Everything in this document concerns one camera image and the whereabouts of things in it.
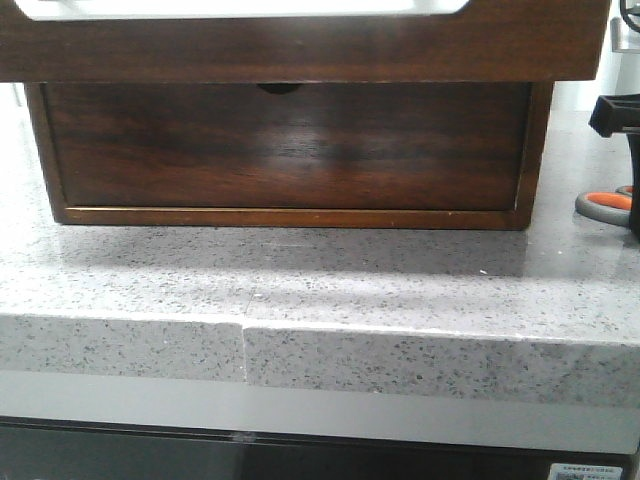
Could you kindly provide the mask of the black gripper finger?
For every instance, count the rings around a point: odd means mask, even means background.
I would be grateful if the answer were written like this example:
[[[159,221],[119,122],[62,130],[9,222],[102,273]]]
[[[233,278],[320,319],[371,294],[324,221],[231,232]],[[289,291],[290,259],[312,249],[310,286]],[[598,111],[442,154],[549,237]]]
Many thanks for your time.
[[[639,95],[599,96],[589,125],[601,137],[621,133],[627,138],[633,174],[629,228],[639,238]]]

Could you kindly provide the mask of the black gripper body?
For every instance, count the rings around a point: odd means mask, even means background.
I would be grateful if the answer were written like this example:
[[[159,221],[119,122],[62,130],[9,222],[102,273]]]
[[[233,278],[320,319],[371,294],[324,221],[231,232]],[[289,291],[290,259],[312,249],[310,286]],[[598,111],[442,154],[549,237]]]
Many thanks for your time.
[[[615,53],[639,54],[639,2],[616,1],[617,13],[610,21],[611,49]]]

